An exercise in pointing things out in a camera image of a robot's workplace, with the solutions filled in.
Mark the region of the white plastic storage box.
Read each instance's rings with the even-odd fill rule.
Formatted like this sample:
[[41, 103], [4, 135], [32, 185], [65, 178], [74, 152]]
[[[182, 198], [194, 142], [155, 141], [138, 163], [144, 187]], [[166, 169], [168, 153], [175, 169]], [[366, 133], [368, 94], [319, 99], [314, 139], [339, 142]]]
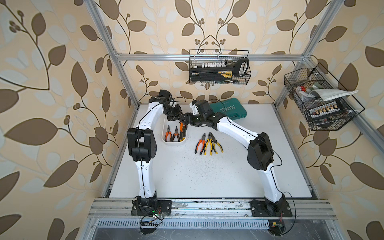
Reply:
[[162, 141], [168, 146], [180, 146], [186, 143], [186, 133], [182, 130], [180, 121], [164, 119]]

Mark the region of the yellow black combination pliers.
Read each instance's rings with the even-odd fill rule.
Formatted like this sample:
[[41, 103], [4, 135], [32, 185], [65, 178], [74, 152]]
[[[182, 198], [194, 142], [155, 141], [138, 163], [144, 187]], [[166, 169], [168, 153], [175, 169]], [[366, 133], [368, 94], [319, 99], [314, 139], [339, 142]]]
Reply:
[[211, 132], [209, 132], [209, 134], [208, 134], [208, 137], [207, 137], [207, 141], [206, 141], [206, 143], [205, 143], [205, 148], [204, 148], [204, 155], [206, 155], [207, 154], [207, 152], [208, 152], [208, 148], [209, 147], [212, 147], [212, 133]]

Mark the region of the orange black combination pliers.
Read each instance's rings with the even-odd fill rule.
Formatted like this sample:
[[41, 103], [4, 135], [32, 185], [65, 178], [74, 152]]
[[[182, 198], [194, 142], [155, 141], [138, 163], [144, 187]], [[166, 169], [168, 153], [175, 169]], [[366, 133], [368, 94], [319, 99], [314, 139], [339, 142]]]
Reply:
[[202, 155], [205, 152], [205, 146], [206, 146], [206, 134], [204, 133], [202, 137], [199, 139], [199, 142], [195, 147], [195, 154], [199, 153], [200, 155]]

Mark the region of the yellow black long-nose pliers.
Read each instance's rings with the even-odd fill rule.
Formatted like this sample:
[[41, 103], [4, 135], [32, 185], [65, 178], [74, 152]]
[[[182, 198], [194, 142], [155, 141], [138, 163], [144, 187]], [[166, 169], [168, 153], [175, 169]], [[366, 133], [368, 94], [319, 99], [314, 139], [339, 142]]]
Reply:
[[221, 146], [221, 144], [216, 140], [215, 136], [213, 134], [211, 134], [211, 138], [212, 138], [212, 150], [218, 154], [218, 151], [216, 150], [216, 147], [219, 147], [220, 151], [223, 153], [224, 150], [223, 150], [223, 147]]

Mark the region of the Greener orange black pliers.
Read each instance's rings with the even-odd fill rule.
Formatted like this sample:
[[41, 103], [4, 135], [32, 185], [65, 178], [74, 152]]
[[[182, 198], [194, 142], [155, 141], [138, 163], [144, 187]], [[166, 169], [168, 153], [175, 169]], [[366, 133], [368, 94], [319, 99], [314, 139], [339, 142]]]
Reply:
[[180, 122], [180, 134], [179, 134], [180, 142], [182, 142], [185, 139], [185, 125]]

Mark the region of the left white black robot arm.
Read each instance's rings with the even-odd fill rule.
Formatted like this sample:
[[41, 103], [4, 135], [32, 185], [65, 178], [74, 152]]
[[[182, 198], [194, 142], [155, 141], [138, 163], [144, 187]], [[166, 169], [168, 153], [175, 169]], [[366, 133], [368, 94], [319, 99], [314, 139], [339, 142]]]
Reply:
[[178, 121], [183, 116], [180, 105], [174, 103], [171, 93], [160, 90], [151, 97], [148, 110], [136, 127], [127, 132], [129, 155], [136, 163], [139, 173], [140, 192], [137, 197], [139, 207], [157, 208], [157, 192], [152, 174], [151, 159], [156, 156], [157, 143], [153, 128], [158, 119], [167, 116], [169, 121]]

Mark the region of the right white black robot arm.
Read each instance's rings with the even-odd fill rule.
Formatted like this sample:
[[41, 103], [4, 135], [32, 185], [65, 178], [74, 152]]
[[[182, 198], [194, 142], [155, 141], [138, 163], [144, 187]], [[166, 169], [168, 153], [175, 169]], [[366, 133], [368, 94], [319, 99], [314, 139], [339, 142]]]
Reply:
[[202, 115], [185, 113], [181, 118], [185, 125], [201, 127], [206, 125], [218, 132], [224, 133], [241, 143], [247, 150], [247, 161], [250, 166], [259, 172], [261, 183], [264, 187], [265, 201], [267, 205], [280, 208], [285, 202], [284, 193], [279, 190], [272, 169], [274, 150], [269, 136], [262, 132], [252, 132], [221, 113], [213, 114], [207, 118]]

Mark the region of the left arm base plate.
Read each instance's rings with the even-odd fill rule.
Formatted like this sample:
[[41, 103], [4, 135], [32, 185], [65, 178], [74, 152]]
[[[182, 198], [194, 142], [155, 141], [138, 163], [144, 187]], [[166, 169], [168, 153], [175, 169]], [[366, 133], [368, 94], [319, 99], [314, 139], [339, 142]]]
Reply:
[[170, 200], [150, 200], [138, 198], [133, 200], [131, 210], [132, 216], [169, 216], [172, 211], [172, 201]]

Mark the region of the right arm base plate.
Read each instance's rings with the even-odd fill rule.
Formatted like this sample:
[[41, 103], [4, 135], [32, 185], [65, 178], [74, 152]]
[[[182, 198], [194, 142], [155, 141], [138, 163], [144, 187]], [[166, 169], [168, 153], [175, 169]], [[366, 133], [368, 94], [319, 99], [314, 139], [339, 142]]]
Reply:
[[251, 212], [253, 217], [292, 217], [293, 213], [289, 203], [281, 198], [276, 203], [267, 199], [259, 201], [256, 199], [250, 202]]

